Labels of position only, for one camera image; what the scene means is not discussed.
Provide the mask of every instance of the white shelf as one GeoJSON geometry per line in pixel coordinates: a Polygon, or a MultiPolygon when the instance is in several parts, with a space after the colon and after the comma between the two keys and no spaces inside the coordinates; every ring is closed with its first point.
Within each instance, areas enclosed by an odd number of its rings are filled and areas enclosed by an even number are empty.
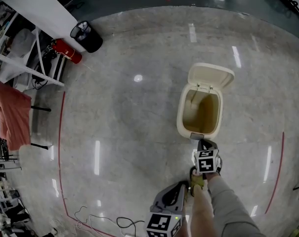
{"type": "Polygon", "coordinates": [[[48,76],[51,77],[51,78],[54,78],[59,58],[60,58],[60,54],[57,54],[57,57],[51,61],[51,69],[50,69],[49,74],[48,74],[48,76]]]}
{"type": "MultiPolygon", "coordinates": [[[[27,64],[27,62],[28,62],[28,60],[30,58],[30,55],[31,55],[31,52],[33,50],[33,47],[34,47],[35,43],[36,43],[36,38],[34,38],[34,41],[32,43],[30,51],[28,53],[26,53],[23,58],[18,59],[18,61],[21,64],[23,64],[24,66],[26,66],[26,64],[27,64]]],[[[3,82],[3,83],[6,83],[7,81],[10,81],[11,79],[19,76],[19,74],[11,74],[10,76],[8,76],[7,74],[10,73],[11,71],[12,71],[11,68],[8,69],[5,66],[2,66],[0,68],[0,81],[3,82]]]]}
{"type": "Polygon", "coordinates": [[[14,14],[14,16],[11,18],[9,24],[6,26],[6,28],[5,28],[2,36],[0,37],[0,47],[2,46],[2,44],[3,44],[4,40],[5,40],[5,34],[6,34],[7,30],[9,30],[10,26],[12,25],[13,21],[16,19],[16,17],[17,17],[18,14],[19,13],[16,12],[14,14]]]}
{"type": "Polygon", "coordinates": [[[58,76],[57,76],[57,81],[60,81],[60,75],[61,75],[61,71],[63,69],[63,66],[64,66],[64,63],[66,62],[66,57],[62,57],[62,61],[61,61],[61,64],[60,64],[60,69],[58,71],[58,76]]]}

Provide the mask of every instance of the white trash can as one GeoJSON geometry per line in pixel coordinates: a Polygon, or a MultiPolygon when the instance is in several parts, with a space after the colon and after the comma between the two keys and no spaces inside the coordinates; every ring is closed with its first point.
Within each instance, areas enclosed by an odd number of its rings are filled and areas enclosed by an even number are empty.
{"type": "Polygon", "coordinates": [[[230,69],[196,63],[189,71],[177,114],[178,132],[190,139],[212,140],[218,134],[223,112],[221,89],[233,82],[230,69]]]}

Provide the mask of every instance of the red towel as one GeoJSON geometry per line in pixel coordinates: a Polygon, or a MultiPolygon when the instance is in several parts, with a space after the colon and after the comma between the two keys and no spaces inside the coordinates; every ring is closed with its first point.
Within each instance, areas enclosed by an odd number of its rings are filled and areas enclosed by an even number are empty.
{"type": "Polygon", "coordinates": [[[31,97],[0,82],[0,138],[9,151],[30,145],[29,113],[31,97]]]}

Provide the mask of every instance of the red line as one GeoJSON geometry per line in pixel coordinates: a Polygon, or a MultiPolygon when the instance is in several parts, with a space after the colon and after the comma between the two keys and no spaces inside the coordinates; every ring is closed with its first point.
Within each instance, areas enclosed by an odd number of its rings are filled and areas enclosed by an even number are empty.
{"type": "MultiPolygon", "coordinates": [[[[66,206],[66,202],[65,202],[65,198],[64,198],[64,191],[62,189],[62,183],[61,183],[61,168],[60,168],[60,132],[61,132],[61,121],[62,121],[62,112],[63,112],[63,109],[64,109],[64,102],[65,102],[65,95],[66,95],[66,92],[64,91],[64,94],[62,96],[62,103],[61,103],[61,110],[60,110],[60,119],[59,119],[59,135],[58,135],[58,167],[59,167],[59,184],[60,184],[60,190],[61,190],[61,196],[62,196],[62,200],[64,202],[64,207],[65,207],[65,210],[66,210],[66,214],[69,218],[71,218],[72,220],[76,221],[77,222],[77,219],[74,219],[73,217],[69,216],[68,214],[68,210],[67,210],[67,206],[66,206]]],[[[97,232],[100,232],[100,233],[103,233],[105,235],[108,235],[108,236],[111,236],[111,237],[115,237],[113,235],[110,235],[110,234],[107,234],[103,231],[100,231],[98,229],[95,229],[93,228],[95,231],[97,232]]]]}
{"type": "Polygon", "coordinates": [[[274,193],[276,192],[276,189],[277,189],[277,185],[278,185],[278,181],[279,181],[279,177],[280,177],[280,172],[281,172],[281,165],[282,165],[282,158],[283,158],[283,149],[284,149],[284,132],[282,133],[282,147],[281,147],[281,157],[280,157],[280,165],[279,165],[279,170],[278,170],[278,176],[277,176],[276,184],[274,185],[274,189],[273,189],[273,192],[272,192],[272,196],[271,196],[271,199],[270,199],[270,202],[269,202],[269,204],[268,204],[268,207],[267,207],[267,209],[266,209],[265,214],[267,213],[267,211],[268,211],[269,208],[270,208],[272,199],[273,199],[273,197],[274,197],[274,193]]]}

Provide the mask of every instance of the fire extinguisher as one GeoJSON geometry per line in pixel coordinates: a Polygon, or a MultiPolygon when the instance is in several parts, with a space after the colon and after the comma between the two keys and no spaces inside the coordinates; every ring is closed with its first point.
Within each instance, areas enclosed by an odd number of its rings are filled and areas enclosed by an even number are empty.
{"type": "Polygon", "coordinates": [[[57,53],[63,54],[67,59],[71,60],[75,64],[79,63],[82,59],[82,55],[75,51],[62,39],[53,39],[51,46],[57,53]]]}

